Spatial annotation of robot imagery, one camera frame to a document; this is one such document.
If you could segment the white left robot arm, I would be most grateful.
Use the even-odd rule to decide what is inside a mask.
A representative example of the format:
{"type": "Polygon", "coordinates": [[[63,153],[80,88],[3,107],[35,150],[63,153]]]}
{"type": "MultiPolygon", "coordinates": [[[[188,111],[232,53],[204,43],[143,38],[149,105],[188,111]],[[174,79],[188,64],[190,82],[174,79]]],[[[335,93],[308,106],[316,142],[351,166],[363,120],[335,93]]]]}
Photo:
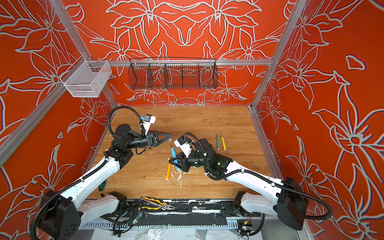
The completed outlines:
{"type": "Polygon", "coordinates": [[[156,117],[141,117],[129,106],[118,106],[111,110],[107,126],[113,137],[111,147],[103,154],[102,160],[93,168],[59,191],[48,191],[41,200],[41,206],[30,225],[30,237],[38,239],[38,230],[42,230],[55,240],[68,240],[83,224],[93,221],[116,210],[123,209],[126,199],[120,193],[108,194],[93,203],[86,204],[85,199],[110,176],[121,170],[134,156],[155,148],[169,139],[171,134],[151,131],[156,117]],[[120,109],[132,111],[138,118],[140,132],[132,130],[128,124],[119,125],[115,130],[111,126],[114,113],[120,109]]]}

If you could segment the orange pen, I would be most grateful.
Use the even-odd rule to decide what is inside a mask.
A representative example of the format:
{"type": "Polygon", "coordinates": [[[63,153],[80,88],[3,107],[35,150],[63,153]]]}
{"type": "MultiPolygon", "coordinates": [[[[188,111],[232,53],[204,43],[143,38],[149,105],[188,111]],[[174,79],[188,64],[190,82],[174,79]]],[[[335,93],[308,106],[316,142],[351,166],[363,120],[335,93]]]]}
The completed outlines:
{"type": "Polygon", "coordinates": [[[171,173],[171,164],[168,164],[167,172],[166,172],[166,180],[170,179],[170,173],[171,173]]]}

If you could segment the blue pen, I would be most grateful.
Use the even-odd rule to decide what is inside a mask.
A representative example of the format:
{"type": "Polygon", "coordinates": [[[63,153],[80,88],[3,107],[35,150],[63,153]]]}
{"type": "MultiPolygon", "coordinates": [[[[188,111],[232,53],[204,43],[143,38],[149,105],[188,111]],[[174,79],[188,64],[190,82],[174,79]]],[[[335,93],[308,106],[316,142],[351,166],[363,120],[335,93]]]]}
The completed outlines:
{"type": "MultiPolygon", "coordinates": [[[[172,157],[175,158],[177,155],[176,155],[176,151],[175,149],[173,148],[173,146],[171,146],[171,153],[172,153],[172,157]]],[[[174,160],[174,163],[175,163],[175,167],[177,170],[179,170],[180,168],[177,166],[179,164],[178,160],[174,160]]]]}

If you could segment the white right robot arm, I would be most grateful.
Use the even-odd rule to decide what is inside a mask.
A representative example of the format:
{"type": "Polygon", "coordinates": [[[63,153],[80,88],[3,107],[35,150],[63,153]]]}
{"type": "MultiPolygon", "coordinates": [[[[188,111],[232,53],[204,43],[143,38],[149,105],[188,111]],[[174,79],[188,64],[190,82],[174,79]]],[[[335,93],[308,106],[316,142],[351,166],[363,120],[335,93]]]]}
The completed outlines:
{"type": "Polygon", "coordinates": [[[183,172],[188,172],[191,167],[202,167],[213,181],[234,182],[266,198],[264,202],[257,201],[252,194],[239,193],[235,204],[247,213],[276,216],[294,230],[302,230],[305,220],[326,220],[333,215],[329,204],[303,192],[294,179],[282,180],[252,171],[217,153],[206,139],[185,133],[174,144],[181,153],[170,160],[171,165],[183,172]]]}

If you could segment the yellow pen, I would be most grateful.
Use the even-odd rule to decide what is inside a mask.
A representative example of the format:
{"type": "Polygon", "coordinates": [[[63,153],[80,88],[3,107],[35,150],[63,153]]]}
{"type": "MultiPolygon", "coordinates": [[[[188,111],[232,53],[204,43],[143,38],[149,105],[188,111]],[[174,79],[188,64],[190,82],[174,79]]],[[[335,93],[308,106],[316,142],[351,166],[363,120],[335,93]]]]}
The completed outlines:
{"type": "Polygon", "coordinates": [[[223,145],[223,150],[226,151],[227,150],[227,146],[226,146],[225,138],[224,138],[223,135],[221,135],[221,141],[222,141],[222,145],[223,145]]]}

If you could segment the green pen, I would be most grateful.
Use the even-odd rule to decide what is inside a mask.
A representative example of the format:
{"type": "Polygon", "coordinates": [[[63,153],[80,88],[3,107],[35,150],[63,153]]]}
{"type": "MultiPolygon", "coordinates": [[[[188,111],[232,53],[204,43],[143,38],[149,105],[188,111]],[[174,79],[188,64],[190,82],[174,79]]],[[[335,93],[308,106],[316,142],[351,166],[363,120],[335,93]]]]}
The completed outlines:
{"type": "Polygon", "coordinates": [[[215,139],[216,139],[216,147],[217,147],[217,150],[220,150],[220,139],[219,139],[219,136],[218,136],[218,133],[215,133],[215,139]]]}

